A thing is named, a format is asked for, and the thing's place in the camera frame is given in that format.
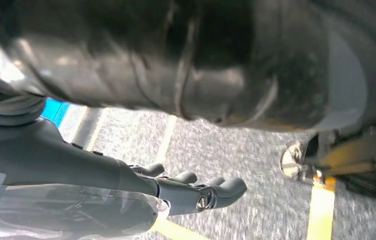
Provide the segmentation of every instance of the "yellow tape line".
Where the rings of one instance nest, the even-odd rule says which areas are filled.
[[[172,240],[210,240],[166,219],[157,219],[152,231],[157,231]]]
[[[307,240],[331,240],[336,180],[326,179],[326,184],[315,182],[310,202]]]
[[[164,130],[163,140],[161,141],[160,148],[158,149],[157,157],[155,158],[156,163],[163,164],[166,160],[167,149],[169,148],[170,141],[172,139],[173,130],[176,126],[177,117],[170,115],[167,119],[166,130]]]

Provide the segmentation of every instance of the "black leather jacket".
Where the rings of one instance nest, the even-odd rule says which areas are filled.
[[[0,1],[0,125],[44,97],[276,131],[375,114],[370,0]]]

